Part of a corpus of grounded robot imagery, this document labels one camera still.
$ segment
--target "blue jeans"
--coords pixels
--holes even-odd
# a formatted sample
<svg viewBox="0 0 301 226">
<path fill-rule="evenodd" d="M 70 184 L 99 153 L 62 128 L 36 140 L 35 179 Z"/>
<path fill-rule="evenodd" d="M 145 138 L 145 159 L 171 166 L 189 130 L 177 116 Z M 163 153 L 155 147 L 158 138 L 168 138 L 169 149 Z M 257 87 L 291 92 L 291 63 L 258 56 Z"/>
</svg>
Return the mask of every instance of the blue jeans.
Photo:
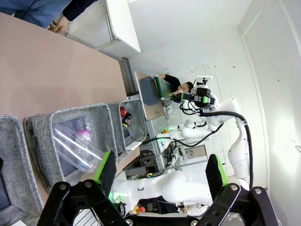
<svg viewBox="0 0 301 226">
<path fill-rule="evenodd" d="M 47 28 L 71 0 L 0 0 L 0 12 Z"/>
</svg>

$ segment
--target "clear plastic packaging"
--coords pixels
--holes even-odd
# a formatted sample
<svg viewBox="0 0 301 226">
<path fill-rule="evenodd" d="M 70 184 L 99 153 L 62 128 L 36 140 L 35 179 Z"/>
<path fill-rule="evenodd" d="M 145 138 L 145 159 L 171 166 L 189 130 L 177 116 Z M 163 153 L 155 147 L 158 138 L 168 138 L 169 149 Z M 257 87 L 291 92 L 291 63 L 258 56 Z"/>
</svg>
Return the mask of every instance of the clear plastic packaging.
<svg viewBox="0 0 301 226">
<path fill-rule="evenodd" d="M 74 130 L 68 122 L 53 124 L 53 139 L 58 154 L 79 170 L 90 173 L 95 171 L 104 152 L 91 143 L 91 126 L 83 117 L 77 119 Z"/>
</svg>

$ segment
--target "gray fabric bin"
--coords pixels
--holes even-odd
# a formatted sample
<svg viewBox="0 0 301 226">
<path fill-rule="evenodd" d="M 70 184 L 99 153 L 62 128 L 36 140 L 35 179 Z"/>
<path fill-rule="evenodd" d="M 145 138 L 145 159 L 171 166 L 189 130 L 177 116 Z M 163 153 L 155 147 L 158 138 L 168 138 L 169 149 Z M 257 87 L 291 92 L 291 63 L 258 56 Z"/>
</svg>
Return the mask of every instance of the gray fabric bin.
<svg viewBox="0 0 301 226">
<path fill-rule="evenodd" d="M 107 104 L 81 106 L 35 115 L 25 119 L 25 134 L 29 149 L 47 190 L 58 181 L 76 185 L 83 172 L 61 158 L 56 151 L 52 124 L 89 116 L 92 122 L 91 142 L 101 151 L 113 151 L 118 161 L 110 109 Z"/>
<path fill-rule="evenodd" d="M 33 226 L 43 210 L 30 163 L 21 122 L 11 115 L 0 115 L 0 226 L 22 220 Z"/>
<path fill-rule="evenodd" d="M 142 142 L 146 138 L 146 126 L 144 119 L 144 111 L 140 99 L 125 100 L 118 103 L 109 103 L 111 116 L 114 126 L 115 142 L 118 147 L 118 152 L 124 152 L 126 146 L 134 141 Z M 125 107 L 127 112 L 131 113 L 132 119 L 128 126 L 128 132 L 133 137 L 132 142 L 126 145 L 122 130 L 122 121 L 120 116 L 120 107 Z"/>
</svg>

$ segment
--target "black shirt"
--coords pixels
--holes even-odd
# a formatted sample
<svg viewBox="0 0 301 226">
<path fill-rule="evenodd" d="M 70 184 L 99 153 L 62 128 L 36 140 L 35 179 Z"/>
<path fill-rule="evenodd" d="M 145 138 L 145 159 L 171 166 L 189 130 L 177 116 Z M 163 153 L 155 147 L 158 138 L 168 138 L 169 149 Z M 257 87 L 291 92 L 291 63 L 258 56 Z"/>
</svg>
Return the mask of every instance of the black shirt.
<svg viewBox="0 0 301 226">
<path fill-rule="evenodd" d="M 172 92 L 176 92 L 178 90 L 178 87 L 181 85 L 180 81 L 176 77 L 171 76 L 169 74 L 165 75 L 164 80 L 170 84 Z"/>
<path fill-rule="evenodd" d="M 85 11 L 96 0 L 72 0 L 69 5 L 63 10 L 63 15 L 72 21 Z"/>
</svg>

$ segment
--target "bolt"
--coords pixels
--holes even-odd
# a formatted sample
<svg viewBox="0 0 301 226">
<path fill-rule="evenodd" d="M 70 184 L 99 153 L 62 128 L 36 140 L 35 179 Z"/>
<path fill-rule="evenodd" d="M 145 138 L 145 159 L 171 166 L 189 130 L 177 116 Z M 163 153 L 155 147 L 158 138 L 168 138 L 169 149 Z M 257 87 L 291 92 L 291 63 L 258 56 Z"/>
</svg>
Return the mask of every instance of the bolt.
<svg viewBox="0 0 301 226">
<path fill-rule="evenodd" d="M 197 220 L 193 220 L 192 222 L 191 222 L 191 226 L 196 226 L 197 225 L 197 223 L 198 223 L 198 221 Z"/>
<path fill-rule="evenodd" d="M 237 190 L 237 187 L 235 185 L 231 185 L 230 187 L 231 187 L 232 191 L 236 191 Z"/>
<path fill-rule="evenodd" d="M 92 187 L 92 183 L 91 183 L 90 181 L 87 181 L 87 182 L 85 183 L 85 187 Z"/>
<path fill-rule="evenodd" d="M 133 221 L 131 219 L 126 219 L 126 222 L 128 225 L 133 226 Z"/>
<path fill-rule="evenodd" d="M 256 188 L 256 189 L 255 189 L 255 192 L 256 192 L 256 194 L 260 194 L 260 193 L 261 193 L 261 190 L 260 190 L 259 188 Z"/>
<path fill-rule="evenodd" d="M 67 187 L 67 186 L 66 186 L 65 184 L 60 184 L 60 189 L 61 189 L 61 190 L 65 190 L 66 187 Z"/>
</svg>

